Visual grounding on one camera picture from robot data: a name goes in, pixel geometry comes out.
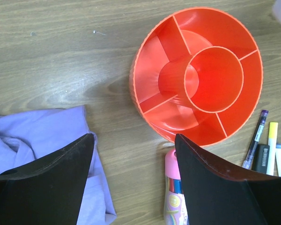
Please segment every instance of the cloth fold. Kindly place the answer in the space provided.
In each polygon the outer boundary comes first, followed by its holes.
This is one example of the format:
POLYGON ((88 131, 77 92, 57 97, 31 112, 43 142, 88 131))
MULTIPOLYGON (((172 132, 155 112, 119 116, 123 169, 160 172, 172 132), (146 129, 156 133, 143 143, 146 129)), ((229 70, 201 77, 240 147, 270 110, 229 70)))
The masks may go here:
MULTIPOLYGON (((84 106, 0 116, 0 174, 61 149, 87 133, 94 134, 86 123, 84 106)), ((110 224, 116 218, 94 136, 78 225, 110 224)))

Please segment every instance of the pink bottle cap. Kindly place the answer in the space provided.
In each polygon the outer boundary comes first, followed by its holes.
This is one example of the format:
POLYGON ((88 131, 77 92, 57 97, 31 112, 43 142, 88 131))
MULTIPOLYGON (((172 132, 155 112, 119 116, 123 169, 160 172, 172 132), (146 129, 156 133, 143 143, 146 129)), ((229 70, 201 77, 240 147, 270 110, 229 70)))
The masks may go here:
POLYGON ((175 149, 172 149, 165 155, 165 175, 169 178, 180 180, 175 149))

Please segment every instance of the red container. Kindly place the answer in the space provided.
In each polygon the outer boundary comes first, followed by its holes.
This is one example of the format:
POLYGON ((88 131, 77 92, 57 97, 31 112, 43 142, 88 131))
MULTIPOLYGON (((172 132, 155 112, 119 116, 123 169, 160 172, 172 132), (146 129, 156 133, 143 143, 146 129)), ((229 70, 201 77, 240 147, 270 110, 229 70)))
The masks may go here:
POLYGON ((233 135, 253 113, 262 88, 260 52, 249 31, 218 9, 195 7, 162 20, 146 37, 130 91, 146 122, 208 146, 233 135))

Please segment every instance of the blue cloth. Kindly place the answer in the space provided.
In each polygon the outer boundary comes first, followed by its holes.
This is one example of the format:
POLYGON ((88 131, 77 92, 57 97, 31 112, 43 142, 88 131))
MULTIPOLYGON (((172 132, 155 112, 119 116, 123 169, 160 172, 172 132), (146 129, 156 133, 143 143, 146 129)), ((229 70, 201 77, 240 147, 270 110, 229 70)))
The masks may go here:
MULTIPOLYGON (((92 133, 84 106, 0 116, 0 173, 48 155, 92 133)), ((78 225, 104 225, 116 219, 106 176, 95 149, 86 181, 78 225)))

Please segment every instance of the wood grain surface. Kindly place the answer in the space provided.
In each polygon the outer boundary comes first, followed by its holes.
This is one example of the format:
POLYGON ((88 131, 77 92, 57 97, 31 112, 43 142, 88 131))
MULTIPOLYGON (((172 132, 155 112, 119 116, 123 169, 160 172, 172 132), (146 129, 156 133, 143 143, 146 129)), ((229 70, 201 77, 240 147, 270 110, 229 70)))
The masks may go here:
POLYGON ((114 224, 162 225, 164 156, 173 144, 134 108, 128 90, 133 57, 159 21, 183 8, 214 7, 238 18, 259 45, 263 91, 243 128, 207 149, 241 165, 261 109, 270 111, 268 122, 279 122, 281 142, 281 25, 271 16, 273 3, 0 0, 0 114, 86 105, 118 214, 114 224))

